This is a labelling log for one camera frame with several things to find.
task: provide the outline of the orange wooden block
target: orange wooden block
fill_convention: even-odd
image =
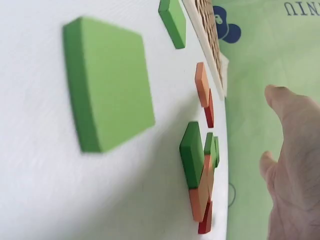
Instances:
[[[205,64],[203,62],[197,63],[194,80],[201,106],[207,108],[209,106],[210,88]]]
[[[215,125],[215,118],[214,118],[214,101],[212,100],[211,89],[209,93],[209,106],[204,108],[206,123],[208,128],[213,128]]]
[[[200,223],[203,221],[209,198],[208,178],[205,171],[202,171],[198,188],[189,189],[189,197],[192,208],[193,220]]]
[[[203,221],[199,223],[198,234],[207,234],[211,231],[212,201],[206,204]]]
[[[212,165],[211,155],[204,156],[204,172],[206,173],[206,176],[207,176],[208,193],[209,193],[208,203],[209,203],[211,201],[212,191],[214,188],[214,174],[215,174],[215,169]]]

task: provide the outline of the blue cartoon print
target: blue cartoon print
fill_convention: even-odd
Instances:
[[[241,37],[241,29],[238,25],[227,23],[227,11],[221,6],[213,6],[218,39],[229,44],[236,43]]]

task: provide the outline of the green cloth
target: green cloth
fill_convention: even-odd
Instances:
[[[230,60],[225,102],[229,181],[236,188],[228,211],[228,240],[264,240],[268,234],[272,200],[259,160],[266,150],[278,159],[283,136],[278,117],[265,101],[265,86],[287,86],[320,100],[320,4],[285,3],[213,0],[214,6],[226,10],[228,24],[241,28],[237,42],[219,41]]]

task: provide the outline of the wooden block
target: wooden block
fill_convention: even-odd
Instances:
[[[217,136],[214,137],[214,144],[215,144],[215,153],[216,153],[215,167],[217,168],[220,162],[219,139]]]
[[[208,202],[210,202],[213,187],[214,187],[214,174],[215,174],[215,166],[213,165],[212,157],[210,155],[204,156],[203,171],[205,172],[207,177],[208,194],[209,194]]]
[[[158,12],[176,49],[186,47],[186,18],[178,0],[161,0]]]
[[[216,143],[214,139],[214,134],[212,132],[208,132],[206,134],[203,153],[204,153],[204,157],[206,157],[207,155],[211,156],[211,160],[212,160],[211,163],[213,168],[215,168],[217,154],[216,154]]]
[[[203,221],[209,198],[207,174],[203,171],[198,188],[189,189],[189,197],[192,208],[193,220]]]
[[[206,204],[203,221],[199,223],[198,234],[207,234],[211,231],[212,205],[212,201]]]
[[[208,192],[209,192],[208,201],[210,201],[212,197],[212,192],[214,189],[214,179],[215,179],[215,167],[213,166],[211,157],[209,158],[209,164],[207,165],[207,167],[208,169],[206,171],[207,171]]]
[[[214,103],[212,99],[211,89],[209,94],[209,106],[204,108],[204,113],[206,117],[206,123],[208,125],[208,128],[213,128],[215,124],[214,119]]]
[[[63,46],[83,152],[109,151],[155,124],[141,35],[79,17],[63,27]]]
[[[197,63],[194,80],[201,106],[207,108],[209,106],[210,88],[203,62]]]
[[[189,122],[181,140],[179,151],[189,189],[196,189],[204,168],[204,152],[197,121]]]

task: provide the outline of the human hand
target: human hand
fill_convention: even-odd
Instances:
[[[269,151],[260,160],[273,201],[268,239],[320,240],[320,106],[286,87],[264,94],[283,132],[278,162]]]

